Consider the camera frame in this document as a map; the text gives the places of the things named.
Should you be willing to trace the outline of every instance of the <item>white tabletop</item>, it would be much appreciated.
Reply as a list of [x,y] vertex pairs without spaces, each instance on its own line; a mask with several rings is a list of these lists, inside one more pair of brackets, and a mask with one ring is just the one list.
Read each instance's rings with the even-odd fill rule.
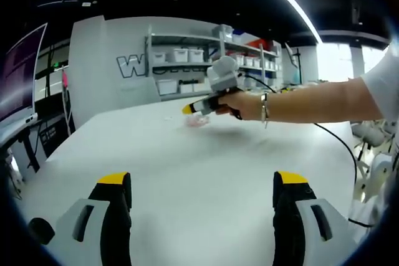
[[[345,147],[314,125],[211,115],[187,128],[192,99],[95,116],[47,160],[22,195],[26,219],[53,227],[102,176],[132,175],[133,265],[264,266],[274,258],[272,180],[305,176],[319,198],[346,216],[354,167]],[[348,123],[328,124],[352,146]]]

